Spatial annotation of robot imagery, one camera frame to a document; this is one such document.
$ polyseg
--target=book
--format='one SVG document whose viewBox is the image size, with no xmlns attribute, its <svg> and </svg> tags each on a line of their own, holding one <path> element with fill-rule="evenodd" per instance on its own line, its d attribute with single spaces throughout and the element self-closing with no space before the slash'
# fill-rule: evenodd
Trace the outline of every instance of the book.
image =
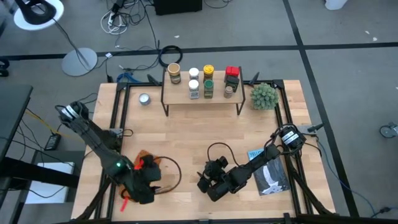
<svg viewBox="0 0 398 224">
<path fill-rule="evenodd" d="M 264 149 L 256 149 L 248 152 L 249 160 L 262 153 Z M 290 190 L 285 170 L 280 157 L 269 161 L 253 173 L 260 196 L 269 195 L 285 190 Z"/>
</svg>

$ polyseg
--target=green plant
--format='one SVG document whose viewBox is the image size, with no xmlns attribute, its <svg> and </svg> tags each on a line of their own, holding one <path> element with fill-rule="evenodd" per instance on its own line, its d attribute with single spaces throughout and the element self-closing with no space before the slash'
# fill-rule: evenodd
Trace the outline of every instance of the green plant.
<svg viewBox="0 0 398 224">
<path fill-rule="evenodd" d="M 253 107 L 256 110 L 272 110 L 278 103 L 278 93 L 266 83 L 261 83 L 251 91 Z"/>
</svg>

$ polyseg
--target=red object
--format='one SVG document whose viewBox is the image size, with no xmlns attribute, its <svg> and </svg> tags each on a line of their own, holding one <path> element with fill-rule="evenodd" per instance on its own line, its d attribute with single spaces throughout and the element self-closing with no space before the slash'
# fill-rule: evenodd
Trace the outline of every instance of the red object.
<svg viewBox="0 0 398 224">
<path fill-rule="evenodd" d="M 125 198 L 124 198 L 123 205 L 122 205 L 122 207 L 120 208 L 120 212 L 123 212 L 124 209 L 126 209 L 126 206 L 127 206 L 128 201 L 129 201 L 129 197 L 125 197 Z"/>
<path fill-rule="evenodd" d="M 225 69 L 225 75 L 237 77 L 239 75 L 239 67 L 227 66 Z"/>
<path fill-rule="evenodd" d="M 139 160 L 139 164 L 134 166 L 134 169 L 142 169 L 144 165 L 144 161 L 142 159 Z"/>
</svg>

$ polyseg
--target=gray floor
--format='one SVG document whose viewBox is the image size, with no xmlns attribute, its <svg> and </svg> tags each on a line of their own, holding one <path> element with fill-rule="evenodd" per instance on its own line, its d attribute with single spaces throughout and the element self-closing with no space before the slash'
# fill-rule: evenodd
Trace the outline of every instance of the gray floor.
<svg viewBox="0 0 398 224">
<path fill-rule="evenodd" d="M 116 37 L 105 34 L 100 27 L 100 18 L 107 11 L 104 0 L 63 0 L 63 3 L 65 13 L 60 23 L 78 46 L 91 47 L 97 52 L 117 50 L 114 48 Z M 398 20 L 395 13 L 398 11 L 397 1 L 349 0 L 340 11 L 326 10 L 322 0 L 290 0 L 290 5 L 306 45 L 371 43 L 374 42 L 373 37 L 377 38 L 375 42 L 398 42 L 394 24 Z M 65 54 L 71 50 L 55 27 L 27 32 L 14 25 L 12 16 L 7 15 L 7 9 L 3 9 L 1 4 L 0 14 L 0 22 L 7 19 L 7 27 L 0 37 L 0 55 Z M 154 10 L 149 8 L 149 16 L 161 46 L 174 44 L 182 48 L 195 48 L 296 44 L 280 0 L 234 0 L 224 9 L 204 6 L 201 12 L 169 16 L 156 16 Z M 147 21 L 130 27 L 118 44 L 131 49 L 153 46 Z M 398 122 L 395 116 L 398 109 L 398 49 L 309 50 L 307 54 L 352 188 L 368 198 L 376 210 L 384 206 L 398 207 L 397 164 L 394 160 L 398 157 L 398 139 L 384 139 L 378 133 L 381 125 L 389 121 Z M 116 78 L 122 72 L 118 65 L 149 65 L 155 58 L 155 55 L 114 57 L 108 61 L 108 73 Z M 177 55 L 164 57 L 165 61 L 175 58 Z M 34 91 L 29 108 L 54 127 L 59 124 L 54 105 L 64 105 L 96 92 L 99 84 L 106 81 L 104 66 L 83 77 L 73 78 L 63 74 L 61 61 L 13 61 L 9 69 L 11 76 L 0 79 L 5 83 L 32 85 Z M 183 70 L 187 70 L 207 63 L 216 68 L 241 65 L 246 78 L 260 71 L 264 79 L 299 79 L 312 122 L 321 122 L 298 51 L 185 54 L 181 65 Z M 160 78 L 161 71 L 158 66 L 134 75 L 139 80 L 146 80 L 148 73 Z M 45 144 L 48 130 L 28 116 L 24 120 L 35 131 L 40 143 Z M 334 168 L 323 131 L 320 141 L 326 146 Z M 60 150 L 81 151 L 84 145 L 62 139 Z M 19 157 L 21 153 L 22 147 L 12 145 L 9 156 Z M 32 152 L 27 151 L 24 160 L 29 161 L 31 157 Z M 324 167 L 336 210 L 348 215 L 340 184 L 325 161 Z M 0 223 L 7 222 L 9 209 L 15 203 L 17 194 L 11 192 L 7 196 L 10 204 L 0 211 Z M 354 197 L 360 215 L 370 217 L 372 211 L 367 203 L 357 195 Z M 73 203 L 26 205 L 20 223 L 66 221 L 72 206 Z M 379 217 L 396 219 L 398 210 Z"/>
</svg>

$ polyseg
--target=green can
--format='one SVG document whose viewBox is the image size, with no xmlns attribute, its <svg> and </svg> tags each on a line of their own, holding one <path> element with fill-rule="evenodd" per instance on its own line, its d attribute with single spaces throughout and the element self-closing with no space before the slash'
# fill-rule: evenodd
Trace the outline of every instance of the green can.
<svg viewBox="0 0 398 224">
<path fill-rule="evenodd" d="M 214 90 L 214 82 L 212 80 L 206 80 L 204 84 L 205 89 L 205 98 L 212 99 L 213 97 L 213 90 Z"/>
</svg>

